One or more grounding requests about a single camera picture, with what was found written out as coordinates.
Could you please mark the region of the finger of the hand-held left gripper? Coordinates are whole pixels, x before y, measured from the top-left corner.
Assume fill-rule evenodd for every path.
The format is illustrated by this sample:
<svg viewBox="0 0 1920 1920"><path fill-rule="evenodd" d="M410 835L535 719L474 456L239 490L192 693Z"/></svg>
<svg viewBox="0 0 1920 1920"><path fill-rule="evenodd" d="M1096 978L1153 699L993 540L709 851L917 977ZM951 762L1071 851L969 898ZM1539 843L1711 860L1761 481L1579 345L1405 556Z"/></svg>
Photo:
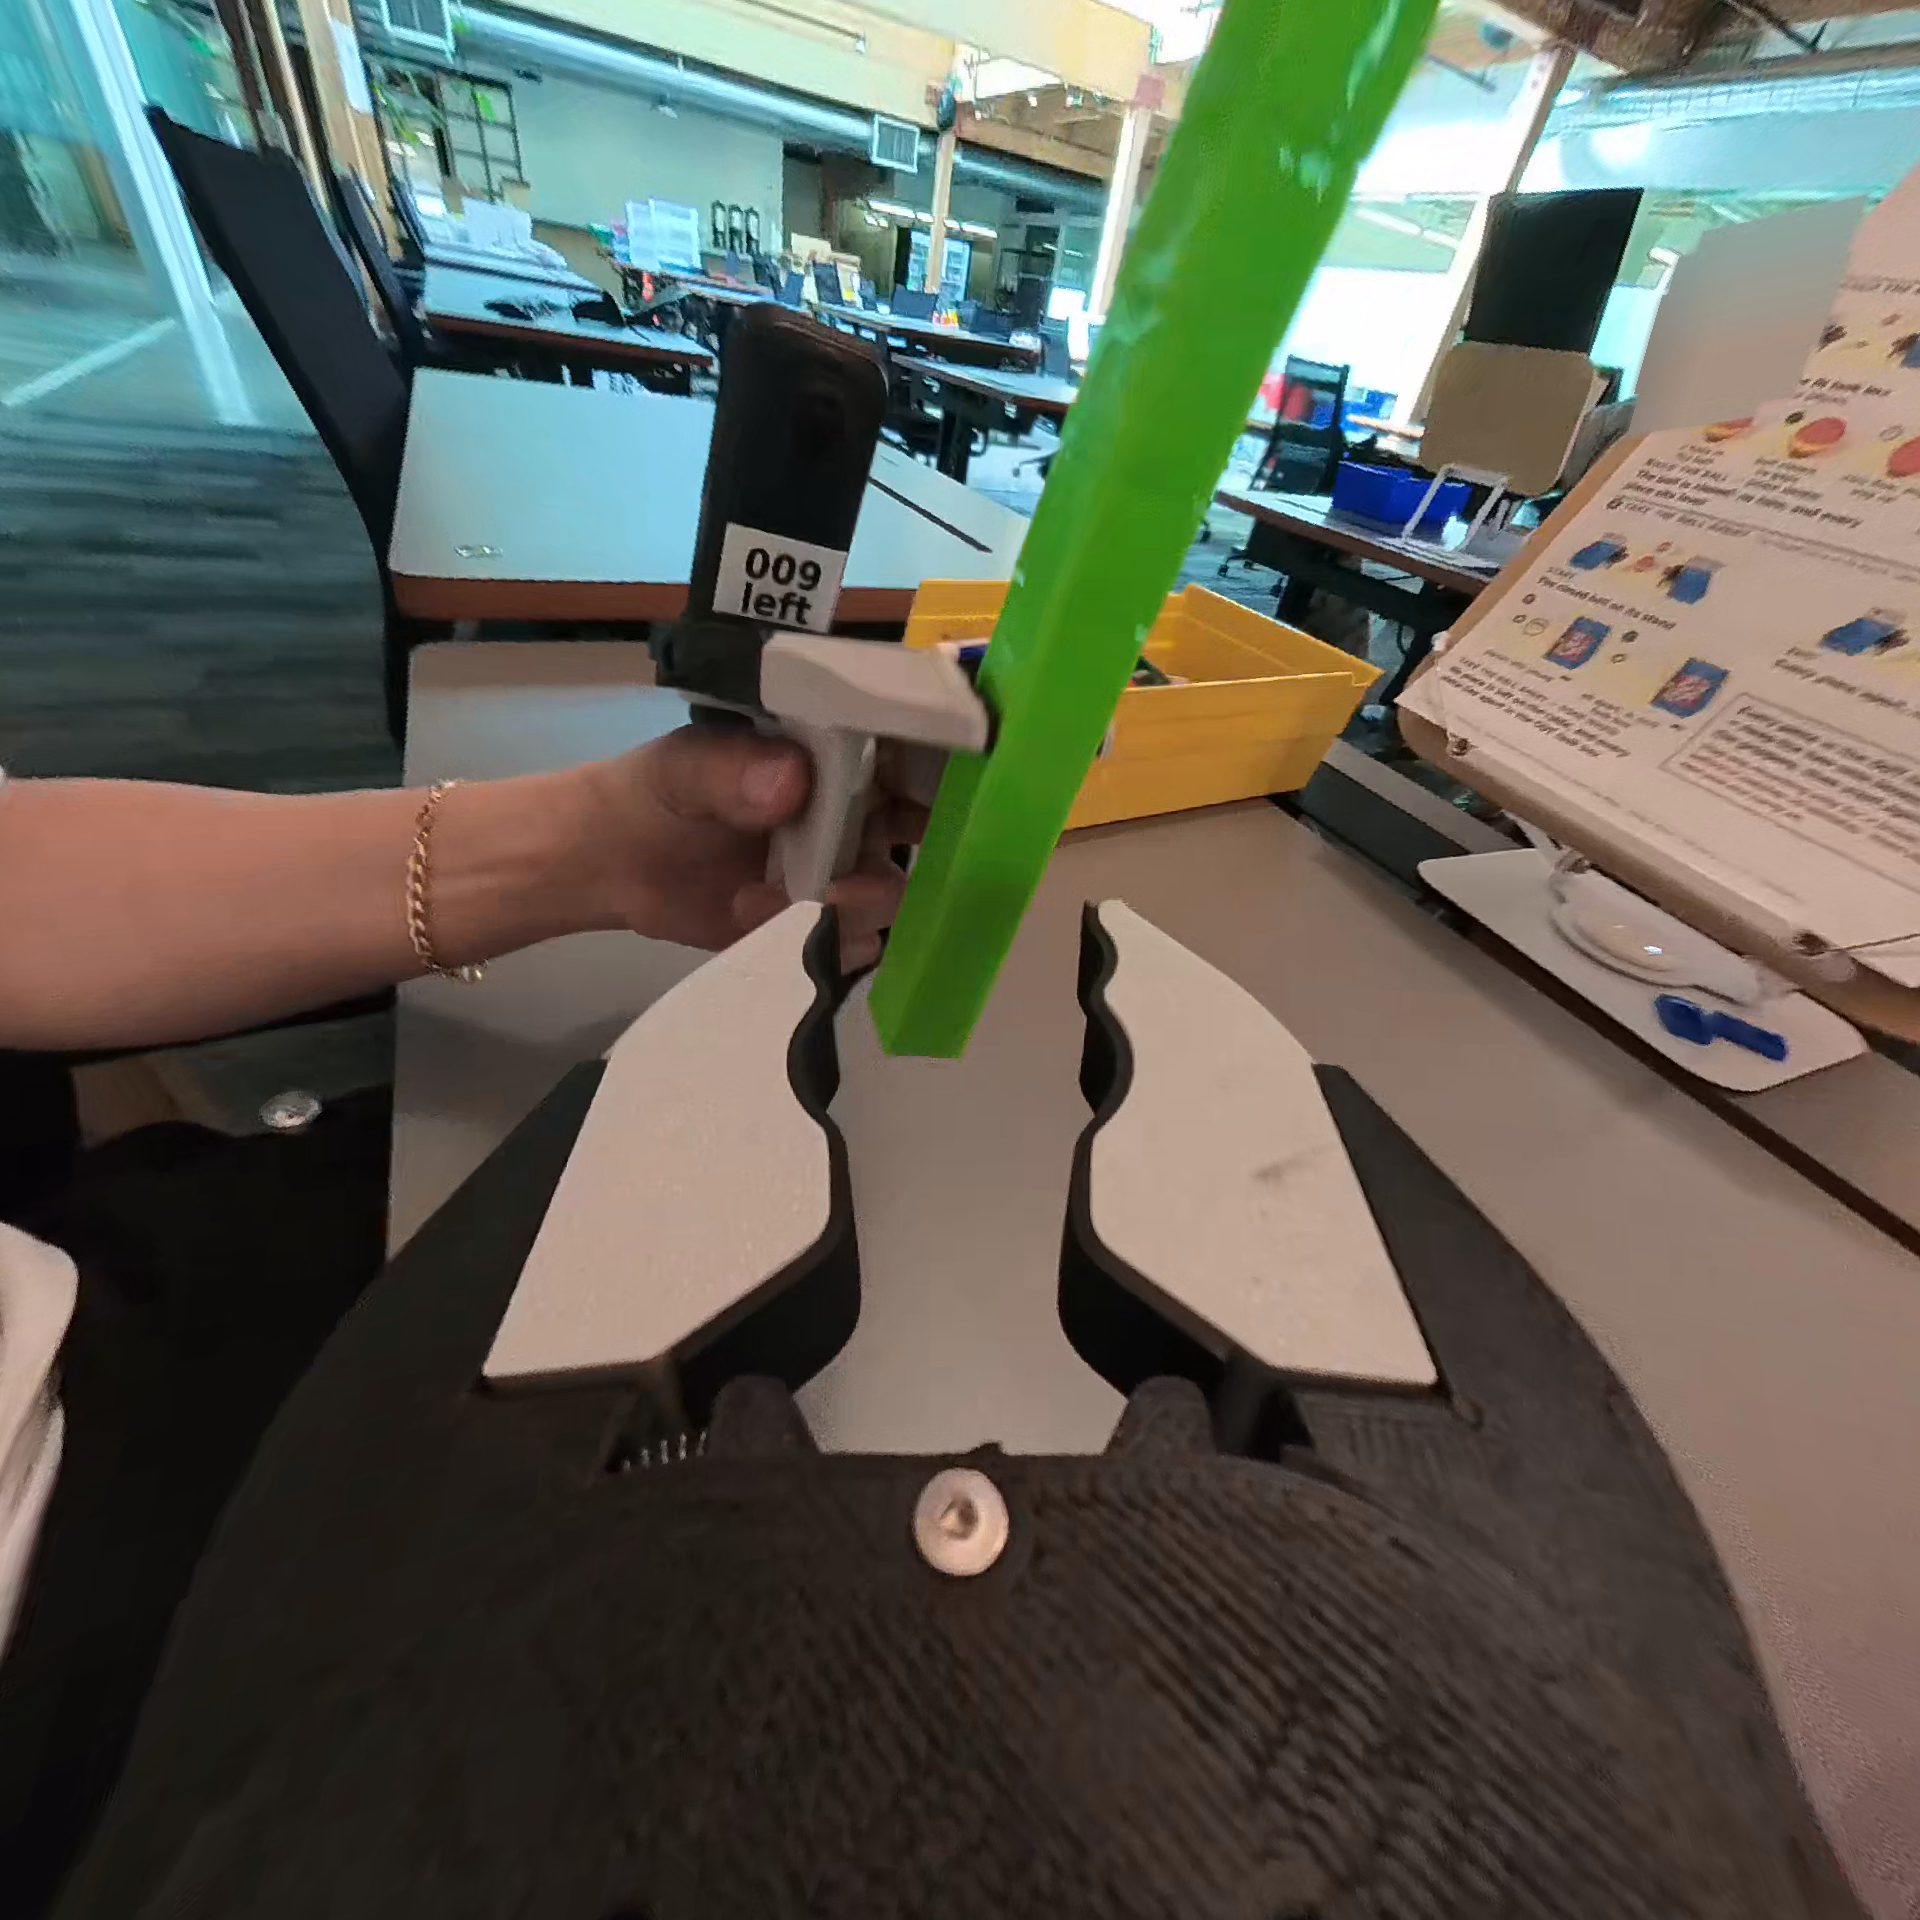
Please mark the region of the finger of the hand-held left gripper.
<svg viewBox="0 0 1920 1920"><path fill-rule="evenodd" d="M771 637L759 649L759 710L785 734L864 734L945 754L984 754L993 741L958 659L903 645Z"/></svg>

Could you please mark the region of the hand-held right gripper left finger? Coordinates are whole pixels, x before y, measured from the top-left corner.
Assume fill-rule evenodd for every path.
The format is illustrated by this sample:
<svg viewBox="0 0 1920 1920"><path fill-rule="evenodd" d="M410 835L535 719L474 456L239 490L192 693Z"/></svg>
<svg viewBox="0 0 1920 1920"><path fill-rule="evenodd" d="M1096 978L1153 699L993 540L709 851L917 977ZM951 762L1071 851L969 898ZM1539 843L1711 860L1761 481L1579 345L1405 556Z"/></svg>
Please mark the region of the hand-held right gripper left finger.
<svg viewBox="0 0 1920 1920"><path fill-rule="evenodd" d="M861 1324L841 921L800 898L605 1055L491 1332L496 1391L638 1384L709 1422L736 1379L810 1389Z"/></svg>

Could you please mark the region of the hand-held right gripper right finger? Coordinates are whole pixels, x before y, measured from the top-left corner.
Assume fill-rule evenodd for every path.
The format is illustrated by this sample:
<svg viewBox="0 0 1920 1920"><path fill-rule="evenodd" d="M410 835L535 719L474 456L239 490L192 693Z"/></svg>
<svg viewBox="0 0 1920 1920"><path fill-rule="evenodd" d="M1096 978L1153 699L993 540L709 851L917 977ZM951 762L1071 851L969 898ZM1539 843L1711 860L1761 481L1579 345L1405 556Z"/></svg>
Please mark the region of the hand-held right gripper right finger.
<svg viewBox="0 0 1920 1920"><path fill-rule="evenodd" d="M1088 1023L1058 1317L1121 1397L1200 1391L1229 1452L1304 1397L1421 1408L1442 1368L1307 1045L1121 898L1081 912Z"/></svg>

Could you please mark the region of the yellow plastic bin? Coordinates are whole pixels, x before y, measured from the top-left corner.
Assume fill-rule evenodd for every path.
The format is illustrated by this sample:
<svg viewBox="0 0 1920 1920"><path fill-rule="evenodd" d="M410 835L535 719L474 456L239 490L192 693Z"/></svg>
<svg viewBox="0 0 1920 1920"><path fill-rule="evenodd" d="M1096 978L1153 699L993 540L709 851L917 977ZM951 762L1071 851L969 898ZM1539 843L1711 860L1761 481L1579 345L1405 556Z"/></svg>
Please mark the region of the yellow plastic bin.
<svg viewBox="0 0 1920 1920"><path fill-rule="evenodd" d="M1005 726L980 800L993 795L993 814L1027 835L1296 795L1376 684L1356 656L1213 590L1176 590L1153 616L1088 578L1033 620L1027 590L924 585L903 645L988 645L980 684Z"/></svg>

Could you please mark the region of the long green plastic bar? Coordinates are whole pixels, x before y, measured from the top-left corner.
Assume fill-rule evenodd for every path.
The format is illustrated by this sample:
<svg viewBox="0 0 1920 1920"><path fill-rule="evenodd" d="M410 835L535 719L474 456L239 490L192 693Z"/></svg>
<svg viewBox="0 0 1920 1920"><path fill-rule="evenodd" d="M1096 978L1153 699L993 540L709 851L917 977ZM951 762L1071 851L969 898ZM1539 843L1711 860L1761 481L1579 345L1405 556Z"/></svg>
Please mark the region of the long green plastic bar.
<svg viewBox="0 0 1920 1920"><path fill-rule="evenodd" d="M1189 73L928 803L871 1023L958 1063L1432 0L1230 0Z"/></svg>

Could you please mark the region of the person's left forearm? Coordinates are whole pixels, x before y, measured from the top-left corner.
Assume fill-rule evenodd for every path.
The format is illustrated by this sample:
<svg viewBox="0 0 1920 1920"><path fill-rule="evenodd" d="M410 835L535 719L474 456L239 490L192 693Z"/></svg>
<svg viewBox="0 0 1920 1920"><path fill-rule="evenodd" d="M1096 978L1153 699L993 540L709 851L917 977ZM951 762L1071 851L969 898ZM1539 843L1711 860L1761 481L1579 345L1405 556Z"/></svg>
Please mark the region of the person's left forearm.
<svg viewBox="0 0 1920 1920"><path fill-rule="evenodd" d="M586 932L583 767L239 795L3 778L0 1039L187 1045Z"/></svg>

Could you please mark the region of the person's left hand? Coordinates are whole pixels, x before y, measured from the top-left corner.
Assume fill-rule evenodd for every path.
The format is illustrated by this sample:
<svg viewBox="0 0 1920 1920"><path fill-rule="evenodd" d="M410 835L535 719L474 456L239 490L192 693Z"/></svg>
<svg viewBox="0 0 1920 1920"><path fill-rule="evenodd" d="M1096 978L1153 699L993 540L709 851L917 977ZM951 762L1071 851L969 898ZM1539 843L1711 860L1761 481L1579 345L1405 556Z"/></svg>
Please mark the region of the person's left hand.
<svg viewBox="0 0 1920 1920"><path fill-rule="evenodd" d="M583 790L592 821L586 932L727 951L792 903L771 865L774 835L814 795L814 762L800 746L690 726L649 751L586 762ZM855 865L826 888L846 977L882 961L922 842L924 803L902 790L902 767L883 759L861 814Z"/></svg>

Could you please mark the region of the white desk wood edge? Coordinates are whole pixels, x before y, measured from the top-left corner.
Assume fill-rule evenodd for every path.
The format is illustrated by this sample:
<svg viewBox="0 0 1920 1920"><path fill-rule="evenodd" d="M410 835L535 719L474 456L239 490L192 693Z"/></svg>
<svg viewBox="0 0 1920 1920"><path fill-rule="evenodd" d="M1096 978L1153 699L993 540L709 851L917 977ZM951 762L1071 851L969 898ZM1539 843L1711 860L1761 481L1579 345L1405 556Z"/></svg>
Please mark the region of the white desk wood edge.
<svg viewBox="0 0 1920 1920"><path fill-rule="evenodd" d="M715 401L416 374L385 543L429 623L653 623L690 593ZM1005 585L1027 519L882 450L841 628L902 623L922 585Z"/></svg>

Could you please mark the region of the white base board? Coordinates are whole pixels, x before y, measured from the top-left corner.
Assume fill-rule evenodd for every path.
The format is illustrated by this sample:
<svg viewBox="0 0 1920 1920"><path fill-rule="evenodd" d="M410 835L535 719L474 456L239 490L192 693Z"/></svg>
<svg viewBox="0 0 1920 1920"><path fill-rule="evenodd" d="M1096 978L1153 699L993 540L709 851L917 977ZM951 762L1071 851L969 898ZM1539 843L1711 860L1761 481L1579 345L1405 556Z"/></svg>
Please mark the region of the white base board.
<svg viewBox="0 0 1920 1920"><path fill-rule="evenodd" d="M1864 1035L1817 995L1775 987L1756 961L1545 851L1429 860L1421 882L1590 1010L1715 1089L1777 1089L1868 1055ZM1769 1025L1789 1039L1789 1063L1769 1067L1740 1045L1670 1039L1656 995L1695 995Z"/></svg>

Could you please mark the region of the person's black trousers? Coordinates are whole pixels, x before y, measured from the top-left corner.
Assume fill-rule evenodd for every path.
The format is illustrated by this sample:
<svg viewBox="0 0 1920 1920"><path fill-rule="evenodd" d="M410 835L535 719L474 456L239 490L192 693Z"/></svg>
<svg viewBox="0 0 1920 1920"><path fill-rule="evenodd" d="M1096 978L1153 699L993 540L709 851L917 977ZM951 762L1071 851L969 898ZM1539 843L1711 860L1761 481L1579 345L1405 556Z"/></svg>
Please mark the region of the person's black trousers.
<svg viewBox="0 0 1920 1920"><path fill-rule="evenodd" d="M297 1137L150 1123L81 1145L74 1074L3 1055L3 1228L81 1271L67 1452L0 1681L3 1916L85 1848L197 1561L385 1252L393 1089Z"/></svg>

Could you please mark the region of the black office chair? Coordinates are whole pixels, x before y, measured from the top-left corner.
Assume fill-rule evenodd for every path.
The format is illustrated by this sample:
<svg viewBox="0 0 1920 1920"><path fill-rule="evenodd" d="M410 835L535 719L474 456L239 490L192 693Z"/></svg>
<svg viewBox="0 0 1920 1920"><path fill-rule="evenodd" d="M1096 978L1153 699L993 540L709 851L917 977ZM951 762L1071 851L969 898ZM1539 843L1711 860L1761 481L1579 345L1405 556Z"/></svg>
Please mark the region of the black office chair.
<svg viewBox="0 0 1920 1920"><path fill-rule="evenodd" d="M384 590L384 703L385 734L408 734L408 656L393 590L393 519L408 440L408 374L374 325L301 168L289 149L254 149L203 134L148 106L148 128L179 185L187 219L239 296L254 325L301 396L345 497L369 529Z"/></svg>

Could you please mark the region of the brown document stand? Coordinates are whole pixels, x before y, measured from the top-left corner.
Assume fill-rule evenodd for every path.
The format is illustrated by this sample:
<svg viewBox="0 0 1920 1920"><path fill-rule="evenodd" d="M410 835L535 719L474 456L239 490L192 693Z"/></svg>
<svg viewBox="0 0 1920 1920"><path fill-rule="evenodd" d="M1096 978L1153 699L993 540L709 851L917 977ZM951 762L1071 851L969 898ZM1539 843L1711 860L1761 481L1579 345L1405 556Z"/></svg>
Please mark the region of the brown document stand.
<svg viewBox="0 0 1920 1920"><path fill-rule="evenodd" d="M1599 394L1583 352L1456 341L1436 356L1419 463L1505 478L1512 497L1555 492Z"/></svg>

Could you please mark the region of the printed instruction sheet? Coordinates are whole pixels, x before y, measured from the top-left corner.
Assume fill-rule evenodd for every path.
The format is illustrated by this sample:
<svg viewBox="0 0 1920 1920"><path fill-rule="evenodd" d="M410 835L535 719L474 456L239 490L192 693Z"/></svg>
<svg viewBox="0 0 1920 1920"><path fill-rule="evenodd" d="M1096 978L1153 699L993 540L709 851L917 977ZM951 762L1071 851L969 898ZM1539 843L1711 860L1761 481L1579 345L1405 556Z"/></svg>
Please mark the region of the printed instruction sheet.
<svg viewBox="0 0 1920 1920"><path fill-rule="evenodd" d="M1920 193L1711 233L1627 440L1549 513L1405 719L1617 882L1916 1029Z"/></svg>

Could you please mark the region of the black monitor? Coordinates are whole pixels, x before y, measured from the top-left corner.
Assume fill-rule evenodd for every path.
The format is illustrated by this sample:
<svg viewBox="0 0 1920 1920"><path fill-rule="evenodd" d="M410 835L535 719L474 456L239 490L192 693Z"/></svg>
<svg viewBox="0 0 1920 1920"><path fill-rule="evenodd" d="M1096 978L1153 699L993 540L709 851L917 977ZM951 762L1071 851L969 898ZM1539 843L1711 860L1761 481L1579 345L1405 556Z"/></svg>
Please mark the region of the black monitor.
<svg viewBox="0 0 1920 1920"><path fill-rule="evenodd" d="M1643 185L1495 195L1463 341L1590 356Z"/></svg>

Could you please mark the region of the white board panel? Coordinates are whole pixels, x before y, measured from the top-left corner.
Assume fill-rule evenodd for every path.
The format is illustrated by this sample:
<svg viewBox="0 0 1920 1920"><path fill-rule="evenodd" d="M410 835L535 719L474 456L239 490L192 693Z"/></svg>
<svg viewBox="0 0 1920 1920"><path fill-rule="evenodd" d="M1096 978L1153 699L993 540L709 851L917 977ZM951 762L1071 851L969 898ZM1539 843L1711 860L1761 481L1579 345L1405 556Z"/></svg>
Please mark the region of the white board panel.
<svg viewBox="0 0 1920 1920"><path fill-rule="evenodd" d="M1795 394L1864 206L1845 195L1711 233L1670 276L1627 433L1736 425Z"/></svg>

